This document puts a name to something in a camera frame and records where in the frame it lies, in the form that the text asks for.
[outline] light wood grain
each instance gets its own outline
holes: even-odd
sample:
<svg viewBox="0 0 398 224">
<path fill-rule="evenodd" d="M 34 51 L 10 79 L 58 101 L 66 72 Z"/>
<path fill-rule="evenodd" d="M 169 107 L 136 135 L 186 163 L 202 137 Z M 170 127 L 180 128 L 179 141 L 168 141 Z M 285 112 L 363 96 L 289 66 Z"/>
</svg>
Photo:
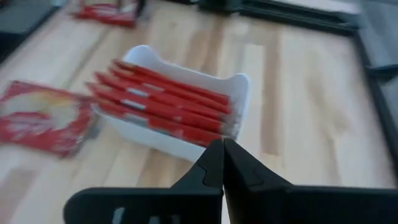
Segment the light wood grain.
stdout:
<svg viewBox="0 0 398 224">
<path fill-rule="evenodd" d="M 344 37 L 160 1 L 133 30 L 61 11 L 1 66 L 0 89 L 22 79 L 87 93 L 94 71 L 141 44 L 221 78 L 247 73 L 252 98 L 238 143 L 287 180 L 395 187 L 358 58 Z M 63 223 L 63 205 L 81 189 L 169 187 L 192 166 L 123 139 L 109 124 L 98 127 L 71 159 L 1 145 L 0 223 Z"/>
</svg>

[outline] red snack stick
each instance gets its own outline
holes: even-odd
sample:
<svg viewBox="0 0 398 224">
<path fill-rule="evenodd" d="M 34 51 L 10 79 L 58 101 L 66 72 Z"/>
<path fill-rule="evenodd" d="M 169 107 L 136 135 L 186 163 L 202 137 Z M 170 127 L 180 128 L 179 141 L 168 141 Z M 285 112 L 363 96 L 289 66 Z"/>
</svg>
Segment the red snack stick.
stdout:
<svg viewBox="0 0 398 224">
<path fill-rule="evenodd" d="M 96 72 L 95 75 L 99 82 L 104 85 L 108 85 L 119 90 L 128 91 L 132 94 L 146 97 L 158 103 L 164 103 L 166 105 L 180 108 L 181 110 L 189 111 L 202 116 L 207 116 L 211 119 L 217 119 L 221 121 L 224 120 L 223 113 L 207 108 L 206 106 L 198 105 L 177 96 L 167 94 L 162 91 L 157 91 L 137 83 L 126 82 L 126 80 L 122 80 L 118 77 L 110 76 L 105 73 Z"/>
<path fill-rule="evenodd" d="M 191 93 L 187 90 L 183 90 L 181 88 L 178 88 L 176 86 L 163 83 L 161 81 L 158 81 L 155 78 L 151 78 L 145 75 L 140 75 L 139 73 L 132 73 L 127 70 L 122 70 L 118 67 L 112 66 L 109 67 L 109 71 L 116 75 L 117 77 L 124 78 L 136 83 L 139 83 L 143 86 L 158 90 L 158 91 L 164 91 L 165 93 L 170 93 L 172 95 L 181 97 L 186 100 L 193 101 L 194 103 L 201 104 L 203 106 L 207 106 L 211 109 L 218 110 L 220 112 L 230 114 L 231 113 L 231 108 L 229 106 L 222 105 L 219 102 L 216 102 L 214 100 L 211 100 L 209 98 L 197 95 L 196 93 Z"/>
<path fill-rule="evenodd" d="M 215 93 L 212 92 L 210 90 L 206 90 L 204 88 L 200 88 L 198 86 L 193 86 L 193 85 L 188 85 L 188 84 L 184 84 L 184 83 L 180 83 L 177 82 L 171 78 L 167 78 L 166 76 L 157 73 L 155 71 L 152 71 L 148 68 L 144 68 L 142 66 L 139 65 L 135 65 L 133 63 L 128 63 L 128 62 L 124 62 L 122 60 L 118 60 L 118 59 L 114 59 L 113 63 L 118 66 L 119 68 L 125 69 L 125 70 L 129 70 L 131 72 L 136 72 L 136 73 L 141 73 L 141 74 L 145 74 L 149 77 L 153 77 L 153 78 L 157 78 L 159 80 L 161 80 L 164 83 L 169 83 L 172 85 L 175 85 L 179 88 L 182 88 L 184 90 L 188 90 L 191 91 L 193 93 L 199 94 L 201 96 L 205 96 L 207 98 L 210 98 L 212 100 L 215 100 L 219 103 L 222 103 L 223 105 L 229 105 L 229 97 L 226 95 L 222 95 L 219 93 Z"/>
<path fill-rule="evenodd" d="M 0 141 L 70 155 L 95 120 L 92 102 L 92 97 L 14 81 L 0 99 Z"/>
<path fill-rule="evenodd" d="M 138 110 L 129 109 L 108 100 L 98 100 L 98 106 L 111 116 L 132 121 L 138 125 L 153 129 L 170 136 L 188 141 L 203 147 L 207 147 L 213 140 L 221 139 L 216 133 L 205 131 L 191 126 L 169 121 Z"/>
<path fill-rule="evenodd" d="M 220 121 L 180 110 L 172 106 L 156 103 L 147 98 L 119 91 L 105 85 L 94 83 L 87 83 L 86 85 L 98 98 L 117 101 L 123 105 L 182 124 L 203 128 L 216 133 L 223 133 L 224 124 Z"/>
</svg>

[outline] red package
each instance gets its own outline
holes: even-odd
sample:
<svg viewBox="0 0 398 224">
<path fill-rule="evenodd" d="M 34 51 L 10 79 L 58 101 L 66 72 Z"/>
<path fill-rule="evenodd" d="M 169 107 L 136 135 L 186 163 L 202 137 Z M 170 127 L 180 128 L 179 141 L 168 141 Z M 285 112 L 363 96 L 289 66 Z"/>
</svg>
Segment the red package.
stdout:
<svg viewBox="0 0 398 224">
<path fill-rule="evenodd" d="M 173 106 L 156 103 L 147 98 L 133 95 L 125 91 L 119 91 L 105 85 L 94 83 L 87 83 L 86 85 L 98 98 L 116 101 L 137 110 L 145 111 L 193 127 L 214 131 L 216 133 L 224 132 L 225 126 L 220 121 L 190 113 Z"/>
<path fill-rule="evenodd" d="M 207 106 L 211 109 L 223 112 L 225 114 L 231 113 L 231 108 L 229 106 L 223 105 L 219 102 L 206 98 L 204 96 L 200 96 L 196 93 L 189 92 L 187 90 L 183 90 L 179 87 L 163 83 L 156 78 L 148 77 L 145 75 L 141 75 L 140 73 L 133 73 L 127 70 L 120 69 L 116 66 L 110 66 L 109 71 L 116 75 L 117 77 L 124 78 L 130 80 L 132 82 L 139 83 L 143 86 L 152 88 L 157 91 L 164 91 L 165 93 L 169 93 L 171 95 L 175 95 L 181 97 L 186 100 L 190 100 L 194 103 L 198 103 L 203 106 Z"/>
<path fill-rule="evenodd" d="M 138 83 L 127 82 L 126 80 L 122 80 L 118 77 L 110 76 L 105 73 L 96 72 L 95 75 L 100 83 L 111 86 L 113 88 L 117 88 L 118 90 L 128 91 L 132 94 L 146 97 L 158 103 L 164 103 L 169 106 L 174 106 L 176 108 L 180 108 L 181 110 L 206 116 L 211 119 L 217 119 L 219 121 L 224 120 L 224 113 L 207 108 L 206 106 L 192 103 L 188 100 L 184 100 L 177 96 L 173 96 L 162 91 L 157 91 L 149 87 L 142 86 Z"/>
<path fill-rule="evenodd" d="M 132 121 L 143 127 L 150 128 L 203 147 L 207 147 L 215 139 L 222 138 L 219 134 L 158 118 L 138 110 L 117 105 L 112 101 L 98 100 L 98 106 L 102 111 L 111 116 Z"/>
<path fill-rule="evenodd" d="M 136 24 L 136 13 L 133 10 L 120 11 L 113 4 L 92 4 L 82 7 L 82 10 L 73 13 L 76 18 L 94 19 L 105 24 L 124 27 L 134 27 Z"/>
<path fill-rule="evenodd" d="M 113 63 L 116 66 L 118 66 L 119 68 L 129 70 L 130 72 L 141 73 L 141 74 L 147 75 L 152 78 L 157 78 L 157 79 L 159 79 L 159 81 L 162 81 L 164 83 L 172 84 L 172 85 L 182 88 L 184 90 L 199 94 L 201 96 L 205 96 L 205 97 L 215 100 L 223 105 L 226 105 L 226 106 L 229 105 L 229 97 L 226 95 L 215 93 L 210 90 L 200 88 L 198 86 L 187 85 L 184 83 L 176 82 L 175 80 L 172 80 L 171 78 L 168 78 L 168 77 L 166 77 L 160 73 L 157 73 L 155 71 L 152 71 L 148 68 L 144 68 L 142 66 L 135 65 L 132 63 L 128 63 L 128 62 L 123 62 L 122 60 L 114 59 Z"/>
<path fill-rule="evenodd" d="M 0 99 L 0 141 L 61 156 L 80 148 L 95 119 L 92 98 L 14 81 Z"/>
</svg>

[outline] wooden surface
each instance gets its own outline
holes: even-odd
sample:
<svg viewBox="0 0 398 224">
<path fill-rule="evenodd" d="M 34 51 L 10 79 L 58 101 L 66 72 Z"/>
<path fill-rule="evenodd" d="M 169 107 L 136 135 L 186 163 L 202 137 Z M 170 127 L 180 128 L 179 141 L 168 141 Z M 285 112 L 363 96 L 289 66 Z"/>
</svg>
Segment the wooden surface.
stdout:
<svg viewBox="0 0 398 224">
<path fill-rule="evenodd" d="M 238 143 L 292 183 L 395 187 L 358 58 L 344 37 L 169 2 L 155 2 L 150 20 L 134 30 L 61 11 L 1 66 L 0 89 L 20 79 L 86 93 L 83 82 L 94 71 L 141 44 L 221 78 L 249 74 L 251 109 Z M 0 224 L 62 223 L 66 199 L 81 189 L 169 187 L 191 166 L 126 141 L 107 124 L 73 159 L 3 144 Z"/>
</svg>

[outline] red wrapper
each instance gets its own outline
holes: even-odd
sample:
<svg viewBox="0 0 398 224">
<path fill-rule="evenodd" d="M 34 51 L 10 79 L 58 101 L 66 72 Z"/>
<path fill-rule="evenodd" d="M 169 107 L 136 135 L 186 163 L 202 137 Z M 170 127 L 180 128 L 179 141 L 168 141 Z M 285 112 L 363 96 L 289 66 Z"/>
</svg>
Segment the red wrapper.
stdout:
<svg viewBox="0 0 398 224">
<path fill-rule="evenodd" d="M 61 156 L 80 148 L 95 119 L 92 98 L 14 81 L 0 99 L 0 141 Z"/>
<path fill-rule="evenodd" d="M 203 147 L 207 147 L 215 139 L 222 138 L 219 134 L 168 121 L 138 110 L 126 108 L 125 106 L 112 101 L 98 99 L 98 106 L 101 111 L 110 114 L 111 116 L 132 121 L 133 123 L 143 127 L 150 128 L 154 131 L 159 131 Z"/>
<path fill-rule="evenodd" d="M 217 119 L 219 121 L 224 120 L 224 113 L 207 108 L 206 106 L 192 103 L 177 96 L 173 96 L 162 91 L 157 91 L 149 87 L 142 86 L 138 83 L 129 82 L 125 79 L 107 75 L 101 72 L 96 72 L 95 75 L 100 83 L 111 86 L 113 88 L 117 88 L 118 90 L 127 91 L 135 95 L 146 97 L 158 103 L 164 103 L 169 106 L 174 106 L 176 108 L 180 108 L 181 110 L 206 116 L 211 119 Z"/>
<path fill-rule="evenodd" d="M 114 59 L 113 63 L 116 66 L 118 66 L 119 68 L 129 70 L 131 72 L 141 73 L 141 74 L 147 75 L 152 78 L 157 78 L 157 79 L 159 79 L 159 81 L 162 81 L 164 83 L 168 83 L 168 84 L 177 86 L 179 88 L 182 88 L 184 90 L 199 94 L 201 96 L 205 96 L 205 97 L 215 100 L 223 105 L 226 105 L 226 106 L 229 105 L 229 97 L 226 95 L 215 93 L 213 91 L 206 90 L 206 89 L 200 88 L 198 86 L 187 85 L 184 83 L 177 82 L 171 78 L 164 76 L 163 74 L 160 74 L 158 72 L 152 71 L 148 68 L 144 68 L 139 65 L 135 65 L 133 63 L 123 62 L 122 60 L 118 60 L 118 59 Z"/>
<path fill-rule="evenodd" d="M 171 85 L 168 83 L 164 83 L 163 81 L 160 81 L 159 79 L 149 77 L 149 76 L 143 75 L 141 73 L 131 72 L 128 70 L 120 69 L 117 66 L 110 66 L 109 71 L 113 75 L 116 75 L 117 77 L 130 80 L 131 82 L 139 83 L 143 86 L 152 88 L 154 90 L 163 91 L 165 93 L 169 93 L 171 95 L 181 97 L 186 100 L 190 100 L 194 103 L 198 103 L 200 105 L 207 106 L 211 109 L 220 111 L 225 114 L 231 113 L 231 108 L 227 105 L 223 105 L 217 101 L 214 101 L 212 99 L 209 99 L 207 97 L 201 96 L 196 93 L 192 93 L 188 90 L 184 90 L 177 86 L 174 86 L 174 85 Z"/>
<path fill-rule="evenodd" d="M 216 133 L 223 133 L 224 124 L 198 114 L 190 113 L 173 106 L 157 103 L 148 98 L 119 91 L 106 85 L 87 83 L 87 87 L 95 97 L 116 101 L 125 106 L 148 112 L 150 114 L 169 119 L 196 128 L 202 128 Z"/>
<path fill-rule="evenodd" d="M 120 11 L 118 7 L 113 4 L 82 6 L 82 9 L 78 12 L 74 12 L 73 15 L 79 19 L 94 19 L 105 24 L 117 26 L 134 27 L 136 24 L 134 11 Z"/>
</svg>

